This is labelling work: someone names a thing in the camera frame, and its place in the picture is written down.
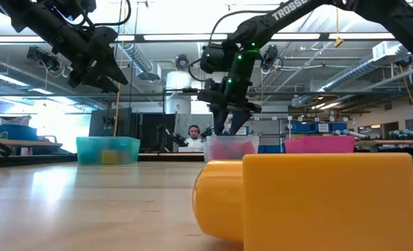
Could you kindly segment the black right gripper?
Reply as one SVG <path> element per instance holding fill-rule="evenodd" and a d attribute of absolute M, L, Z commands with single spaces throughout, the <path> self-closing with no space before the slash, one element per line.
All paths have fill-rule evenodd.
<path fill-rule="evenodd" d="M 229 111 L 232 112 L 230 134 L 235 135 L 245 122 L 252 116 L 252 112 L 261 112 L 262 108 L 247 99 L 247 91 L 251 82 L 251 75 L 256 60 L 262 55 L 258 48 L 239 49 L 237 45 L 222 45 L 227 54 L 229 70 L 220 82 L 209 78 L 205 80 L 204 89 L 200 90 L 197 99 L 211 104 L 213 126 L 216 135 L 222 135 L 225 129 Z"/>

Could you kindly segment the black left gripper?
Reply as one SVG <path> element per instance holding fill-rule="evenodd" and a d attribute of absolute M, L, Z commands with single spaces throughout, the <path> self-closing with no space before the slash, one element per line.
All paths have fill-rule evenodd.
<path fill-rule="evenodd" d="M 76 42 L 75 51 L 71 57 L 70 77 L 71 87 L 88 85 L 100 89 L 103 93 L 118 93 L 119 88 L 113 80 L 127 85 L 128 80 L 114 58 L 114 49 L 110 46 L 118 33 L 106 26 L 96 27 L 88 32 L 88 41 Z"/>

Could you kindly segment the short yellow block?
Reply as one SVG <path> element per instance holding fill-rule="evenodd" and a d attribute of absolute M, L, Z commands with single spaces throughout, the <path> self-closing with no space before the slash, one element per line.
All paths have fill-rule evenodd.
<path fill-rule="evenodd" d="M 102 151 L 101 164 L 102 165 L 117 165 L 119 156 L 117 151 Z"/>

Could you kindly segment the large yellow stud block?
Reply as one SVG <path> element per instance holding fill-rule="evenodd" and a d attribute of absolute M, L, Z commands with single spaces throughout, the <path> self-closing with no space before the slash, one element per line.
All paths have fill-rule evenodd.
<path fill-rule="evenodd" d="M 200 229 L 244 251 L 413 251 L 406 153 L 252 154 L 207 163 L 192 206 Z"/>

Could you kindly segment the person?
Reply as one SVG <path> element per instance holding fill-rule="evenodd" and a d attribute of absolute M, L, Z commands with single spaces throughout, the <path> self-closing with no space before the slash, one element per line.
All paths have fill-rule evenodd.
<path fill-rule="evenodd" d="M 200 128 L 197 125 L 191 125 L 188 128 L 188 138 L 185 140 L 185 143 L 187 143 L 188 147 L 192 148 L 194 152 L 203 152 L 203 143 L 200 133 Z"/>

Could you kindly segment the black cabinet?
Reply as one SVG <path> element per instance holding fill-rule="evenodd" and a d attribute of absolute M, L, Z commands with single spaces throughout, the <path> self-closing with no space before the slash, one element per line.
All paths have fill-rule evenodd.
<path fill-rule="evenodd" d="M 140 153 L 155 152 L 160 148 L 163 134 L 157 127 L 163 125 L 174 131 L 175 114 L 132 112 L 128 108 L 98 110 L 91 113 L 89 136 L 133 137 L 141 141 Z"/>

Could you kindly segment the blue crate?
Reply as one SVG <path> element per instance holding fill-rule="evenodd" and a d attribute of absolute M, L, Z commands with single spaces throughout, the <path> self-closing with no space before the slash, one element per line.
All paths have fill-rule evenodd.
<path fill-rule="evenodd" d="M 258 153 L 283 153 L 282 145 L 259 145 Z"/>

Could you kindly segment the shelf with blue bins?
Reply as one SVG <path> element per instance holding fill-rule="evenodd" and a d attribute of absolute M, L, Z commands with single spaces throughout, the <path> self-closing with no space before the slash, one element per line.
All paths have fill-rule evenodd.
<path fill-rule="evenodd" d="M 346 130 L 348 127 L 346 123 L 290 120 L 285 125 L 285 129 L 287 133 L 292 134 L 331 134 L 337 130 Z"/>

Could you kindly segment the teal plastic bin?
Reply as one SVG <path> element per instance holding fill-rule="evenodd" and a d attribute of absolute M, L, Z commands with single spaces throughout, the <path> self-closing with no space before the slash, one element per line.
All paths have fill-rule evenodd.
<path fill-rule="evenodd" d="M 80 165 L 102 165 L 102 151 L 117 151 L 117 165 L 128 165 L 137 162 L 140 143 L 139 139 L 133 137 L 78 137 L 77 161 Z"/>

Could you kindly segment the red plastic bin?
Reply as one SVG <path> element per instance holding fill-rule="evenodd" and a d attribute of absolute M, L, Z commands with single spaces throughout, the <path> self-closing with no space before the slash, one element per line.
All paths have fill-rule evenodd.
<path fill-rule="evenodd" d="M 286 153 L 353 153 L 353 136 L 304 136 L 285 140 Z"/>

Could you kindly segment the wooden side table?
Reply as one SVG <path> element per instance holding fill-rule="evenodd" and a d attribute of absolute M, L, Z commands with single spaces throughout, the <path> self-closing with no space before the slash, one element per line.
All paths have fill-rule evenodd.
<path fill-rule="evenodd" d="M 0 143 L 5 144 L 13 150 L 13 155 L 54 155 L 62 147 L 60 143 L 47 141 L 22 141 L 14 139 L 0 139 Z"/>

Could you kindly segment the yellow hanging tag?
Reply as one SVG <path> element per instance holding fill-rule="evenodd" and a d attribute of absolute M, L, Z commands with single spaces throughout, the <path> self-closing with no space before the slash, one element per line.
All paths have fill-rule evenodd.
<path fill-rule="evenodd" d="M 335 42 L 334 42 L 334 47 L 340 47 L 344 40 L 340 37 L 340 21 L 339 21 L 339 12 L 338 9 L 336 9 L 336 34 L 335 34 Z"/>

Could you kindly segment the wooden workbench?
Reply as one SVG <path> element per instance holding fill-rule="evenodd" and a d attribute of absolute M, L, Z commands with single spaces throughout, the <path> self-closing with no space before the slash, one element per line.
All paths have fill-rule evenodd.
<path fill-rule="evenodd" d="M 413 145 L 413 140 L 362 140 L 355 142 L 357 146 L 382 146 L 382 145 Z"/>

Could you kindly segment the spiral ventilation duct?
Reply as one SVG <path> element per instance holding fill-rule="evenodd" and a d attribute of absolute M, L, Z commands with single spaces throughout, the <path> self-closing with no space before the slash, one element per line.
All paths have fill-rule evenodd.
<path fill-rule="evenodd" d="M 137 43 L 122 43 L 119 48 L 133 63 L 138 73 L 149 73 L 153 66 Z"/>

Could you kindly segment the black aluminium table frame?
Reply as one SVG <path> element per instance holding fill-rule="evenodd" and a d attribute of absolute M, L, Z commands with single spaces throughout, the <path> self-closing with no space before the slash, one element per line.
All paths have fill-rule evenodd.
<path fill-rule="evenodd" d="M 141 153 L 139 162 L 203 162 L 202 153 Z M 0 156 L 0 167 L 20 167 L 29 165 L 51 165 L 77 162 L 76 154 Z"/>

